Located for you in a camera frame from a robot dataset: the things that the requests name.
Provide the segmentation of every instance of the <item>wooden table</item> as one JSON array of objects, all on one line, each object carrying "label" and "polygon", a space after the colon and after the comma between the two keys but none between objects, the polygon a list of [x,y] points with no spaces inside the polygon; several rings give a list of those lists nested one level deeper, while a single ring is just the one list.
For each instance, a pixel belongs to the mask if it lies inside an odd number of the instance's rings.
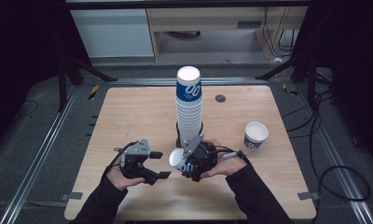
[{"label": "wooden table", "polygon": [[[313,218],[312,201],[300,201],[297,196],[308,189],[270,88],[203,86],[202,93],[205,139],[215,138],[223,146],[242,149],[288,216]],[[218,103],[217,94],[225,95],[226,101]],[[65,210],[67,219],[76,217],[99,184],[105,166],[116,156],[113,149],[145,137],[151,150],[163,152],[160,160],[147,160],[145,167],[172,174],[154,186],[141,184],[129,188],[117,219],[246,219],[222,175],[196,183],[170,166],[169,157],[177,137],[174,97],[175,87],[108,91],[73,188],[73,192],[83,192],[83,197],[70,199]],[[244,127],[253,120],[269,129],[268,139],[256,151],[247,149],[243,143]]]}]

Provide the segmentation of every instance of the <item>black backdrop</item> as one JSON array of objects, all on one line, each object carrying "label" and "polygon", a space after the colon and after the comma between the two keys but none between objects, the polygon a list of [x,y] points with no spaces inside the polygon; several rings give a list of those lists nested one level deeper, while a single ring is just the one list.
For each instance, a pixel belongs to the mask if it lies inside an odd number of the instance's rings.
[{"label": "black backdrop", "polygon": [[[327,12],[323,29],[311,38]],[[359,146],[373,155],[373,0],[338,0],[310,7],[294,54],[304,48],[315,55],[317,66],[331,68],[338,107]],[[297,65],[294,80],[307,75],[309,59]]]},{"label": "black backdrop", "polygon": [[0,137],[28,90],[57,76],[64,55],[91,65],[70,12],[37,7],[38,3],[0,0]]}]

